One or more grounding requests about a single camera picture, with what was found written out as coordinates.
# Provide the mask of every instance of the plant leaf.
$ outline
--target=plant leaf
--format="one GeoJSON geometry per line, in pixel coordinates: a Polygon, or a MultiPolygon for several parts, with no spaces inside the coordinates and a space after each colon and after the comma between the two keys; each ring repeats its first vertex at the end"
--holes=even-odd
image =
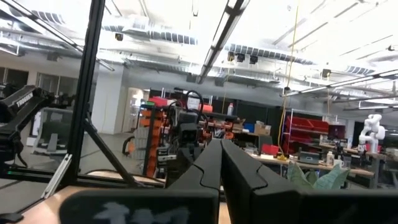
{"type": "Polygon", "coordinates": [[[326,175],[320,177],[314,184],[315,189],[340,189],[349,174],[349,169],[341,169],[337,164],[326,175]]]}
{"type": "Polygon", "coordinates": [[[305,175],[299,165],[292,164],[289,166],[291,167],[291,175],[290,175],[290,181],[293,182],[296,186],[303,188],[303,189],[313,189],[312,184],[310,184],[307,179],[305,178],[305,175]]]}
{"type": "Polygon", "coordinates": [[[349,174],[349,169],[343,169],[342,172],[336,177],[336,180],[331,186],[331,188],[340,189],[340,187],[344,184],[344,181],[346,181],[348,174],[349,174]]]}
{"type": "Polygon", "coordinates": [[[307,178],[307,181],[310,184],[315,184],[315,182],[318,180],[317,173],[314,170],[310,170],[305,174],[305,177],[307,178]]]}

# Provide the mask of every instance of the pillar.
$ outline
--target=pillar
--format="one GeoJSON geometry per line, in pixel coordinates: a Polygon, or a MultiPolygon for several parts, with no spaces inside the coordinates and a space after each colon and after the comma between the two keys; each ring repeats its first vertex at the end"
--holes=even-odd
{"type": "Polygon", "coordinates": [[[102,66],[98,68],[98,77],[94,80],[95,92],[91,120],[99,133],[116,134],[122,131],[126,108],[126,79],[128,69],[122,65],[112,65],[110,72],[102,66]]]}

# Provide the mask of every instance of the cardboard box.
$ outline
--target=cardboard box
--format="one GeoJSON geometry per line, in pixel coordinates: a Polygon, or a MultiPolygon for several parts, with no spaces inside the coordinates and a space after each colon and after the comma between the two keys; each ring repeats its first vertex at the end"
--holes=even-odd
{"type": "Polygon", "coordinates": [[[264,125],[264,124],[255,124],[254,125],[254,134],[257,135],[270,135],[271,133],[271,126],[270,125],[264,125]]]}
{"type": "Polygon", "coordinates": [[[245,122],[246,119],[240,119],[239,123],[234,124],[234,129],[239,129],[242,130],[243,129],[243,123],[245,122]]]}

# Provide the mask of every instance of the wooden surface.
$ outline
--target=wooden surface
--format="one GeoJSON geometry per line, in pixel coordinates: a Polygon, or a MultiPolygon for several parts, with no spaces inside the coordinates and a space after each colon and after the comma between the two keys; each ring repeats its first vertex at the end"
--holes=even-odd
{"type": "MultiPolygon", "coordinates": [[[[36,206],[26,211],[23,216],[24,219],[18,224],[58,224],[60,223],[58,217],[58,210],[61,203],[76,192],[82,190],[89,190],[90,188],[69,186],[60,190],[47,200],[40,202],[36,206]]],[[[229,219],[228,208],[225,203],[220,203],[219,224],[231,224],[229,219]]]]}
{"type": "MultiPolygon", "coordinates": [[[[319,145],[321,147],[327,147],[327,148],[330,148],[330,149],[334,149],[334,146],[329,145],[329,144],[319,144],[319,145]]],[[[356,148],[352,148],[352,149],[344,148],[343,150],[345,152],[349,152],[349,153],[352,153],[352,154],[358,154],[358,150],[356,148]]],[[[370,156],[370,157],[373,157],[375,159],[381,159],[381,160],[384,160],[384,161],[386,161],[386,160],[398,161],[398,157],[396,157],[394,155],[388,156],[386,154],[372,153],[372,152],[367,152],[366,155],[370,156]]]]}
{"type": "MultiPolygon", "coordinates": [[[[288,165],[289,164],[289,160],[281,161],[281,160],[275,159],[273,156],[270,156],[270,155],[261,155],[261,156],[257,156],[254,154],[250,154],[250,155],[253,158],[255,158],[258,161],[263,162],[263,163],[278,164],[278,165],[288,165]]],[[[301,162],[296,162],[296,163],[298,164],[298,166],[300,166],[302,168],[307,168],[307,169],[320,169],[320,170],[332,170],[333,169],[333,166],[326,166],[323,164],[315,165],[315,164],[304,164],[301,162]]],[[[374,176],[374,173],[372,173],[370,171],[362,170],[362,169],[351,169],[349,172],[351,174],[364,175],[364,176],[368,176],[368,177],[374,176]]]]}
{"type": "MultiPolygon", "coordinates": [[[[122,177],[120,176],[120,174],[118,174],[117,172],[110,172],[110,171],[94,171],[94,172],[90,172],[87,175],[94,175],[97,177],[108,177],[108,178],[114,178],[114,179],[122,179],[122,177]]],[[[158,184],[159,182],[165,182],[165,179],[151,179],[151,178],[147,178],[147,177],[141,177],[141,176],[133,176],[134,179],[138,180],[139,182],[142,183],[148,183],[148,184],[158,184]]]]}

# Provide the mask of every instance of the cable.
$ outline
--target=cable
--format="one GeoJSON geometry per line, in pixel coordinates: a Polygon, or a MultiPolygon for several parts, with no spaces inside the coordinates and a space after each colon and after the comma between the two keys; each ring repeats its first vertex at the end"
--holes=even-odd
{"type": "MultiPolygon", "coordinates": [[[[288,63],[290,63],[290,68],[289,68],[289,76],[287,77],[287,85],[286,85],[286,87],[289,87],[290,76],[292,74],[293,53],[294,53],[294,45],[295,45],[296,31],[297,31],[297,20],[299,18],[299,5],[300,5],[300,0],[298,0],[297,7],[296,7],[296,16],[295,16],[295,21],[294,21],[292,51],[291,51],[291,55],[290,55],[290,61],[288,62],[288,63]]],[[[280,140],[282,138],[281,132],[282,132],[282,126],[283,126],[283,123],[284,123],[285,114],[286,114],[286,96],[284,96],[284,100],[283,100],[282,116],[280,117],[279,133],[278,133],[278,148],[281,151],[282,155],[284,154],[284,151],[282,150],[282,147],[280,146],[280,140]]]]}
{"type": "MultiPolygon", "coordinates": [[[[198,93],[198,92],[195,91],[195,90],[190,90],[190,91],[188,91],[188,92],[185,94],[185,96],[187,97],[187,101],[188,101],[188,97],[189,97],[189,94],[190,94],[190,93],[195,93],[195,94],[198,95],[198,97],[199,97],[200,109],[199,109],[198,119],[197,119],[197,124],[198,124],[198,123],[199,123],[199,120],[200,120],[200,117],[201,117],[201,115],[203,114],[203,105],[205,104],[205,102],[203,101],[203,97],[201,96],[201,94],[198,93]]],[[[185,109],[187,109],[187,111],[189,111],[188,103],[185,104],[185,109]]]]}
{"type": "MultiPolygon", "coordinates": [[[[182,106],[181,101],[176,100],[176,101],[172,102],[171,104],[169,104],[169,106],[167,107],[166,121],[169,121],[170,127],[172,127],[173,123],[172,123],[172,120],[169,118],[169,112],[170,112],[172,106],[173,106],[174,104],[177,104],[177,103],[179,103],[180,106],[182,106]]],[[[163,130],[162,130],[162,145],[163,145],[163,146],[164,146],[164,131],[165,131],[165,129],[166,129],[166,125],[163,125],[163,130]]]]}
{"type": "Polygon", "coordinates": [[[127,152],[126,152],[126,147],[127,147],[127,144],[129,144],[129,142],[132,140],[132,139],[134,139],[135,137],[134,136],[130,136],[130,137],[128,137],[126,140],[124,140],[124,142],[123,142],[123,146],[122,146],[122,153],[123,153],[123,155],[125,155],[125,156],[128,156],[129,155],[129,151],[127,150],[127,152]]]}
{"type": "Polygon", "coordinates": [[[225,83],[224,83],[223,107],[221,108],[221,113],[222,113],[222,114],[224,113],[224,104],[225,104],[225,97],[226,97],[226,84],[228,83],[228,77],[229,77],[229,69],[228,69],[228,71],[227,71],[226,80],[225,80],[225,83]]]}

